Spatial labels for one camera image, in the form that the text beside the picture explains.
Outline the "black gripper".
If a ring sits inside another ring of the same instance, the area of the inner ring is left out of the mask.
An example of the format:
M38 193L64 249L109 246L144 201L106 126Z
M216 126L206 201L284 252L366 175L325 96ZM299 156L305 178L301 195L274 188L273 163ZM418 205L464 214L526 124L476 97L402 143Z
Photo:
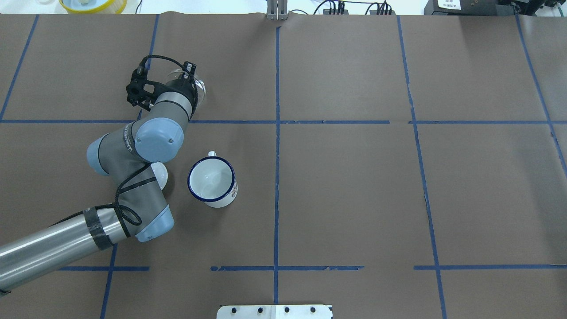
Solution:
M196 64L184 62L183 73L169 73L165 80L165 92L184 95L188 99L197 100Z

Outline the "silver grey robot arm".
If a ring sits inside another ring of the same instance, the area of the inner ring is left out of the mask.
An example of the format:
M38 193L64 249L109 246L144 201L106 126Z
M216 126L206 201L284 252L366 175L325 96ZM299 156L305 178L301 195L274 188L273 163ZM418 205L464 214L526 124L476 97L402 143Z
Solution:
M95 140L89 165L116 184L111 202L89 207L1 248L1 295L129 237L148 241L174 224L151 168L174 159L200 100L197 66L177 63L181 73L166 83L148 80L148 58L133 71L126 100L148 115Z

